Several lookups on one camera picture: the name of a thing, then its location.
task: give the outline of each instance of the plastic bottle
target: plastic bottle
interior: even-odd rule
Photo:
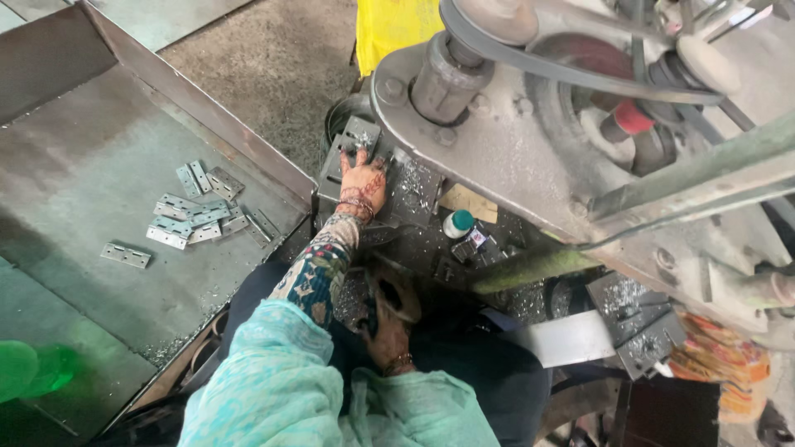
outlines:
[[[460,209],[447,216],[442,223],[442,231],[448,238],[458,239],[467,235],[474,224],[475,218],[472,217],[472,214],[465,209]]]
[[[77,353],[66,346],[0,341],[0,402],[55,391],[72,380],[77,367]]]

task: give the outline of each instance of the bangle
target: bangle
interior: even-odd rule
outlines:
[[[340,205],[342,205],[342,204],[353,205],[355,207],[364,208],[365,210],[367,210],[367,212],[370,213],[370,218],[369,218],[368,222],[370,222],[371,220],[375,219],[375,213],[373,212],[373,207],[371,207],[365,200],[351,198],[351,199],[346,199],[346,200],[340,200],[339,204]]]
[[[406,365],[413,365],[414,362],[411,359],[412,356],[408,352],[406,354],[401,354],[397,356],[395,360],[392,360],[390,364],[386,365],[386,367],[384,368],[384,374],[383,374],[384,377],[390,377],[391,375],[396,375],[394,374],[394,372],[400,367],[404,367]]]

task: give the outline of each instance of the white bottle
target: white bottle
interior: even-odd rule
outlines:
[[[472,214],[465,209],[460,209],[447,216],[442,223],[442,231],[448,238],[458,239],[467,235],[474,224],[475,218],[472,217]]]

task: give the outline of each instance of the red part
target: red part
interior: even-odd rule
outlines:
[[[635,105],[634,99],[624,99],[613,112],[615,122],[629,135],[640,134],[654,125],[654,120],[646,116]]]

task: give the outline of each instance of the yellow plastic bag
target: yellow plastic bag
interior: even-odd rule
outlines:
[[[356,56],[359,72],[369,75],[396,49],[429,40],[444,29],[439,0],[359,0]]]

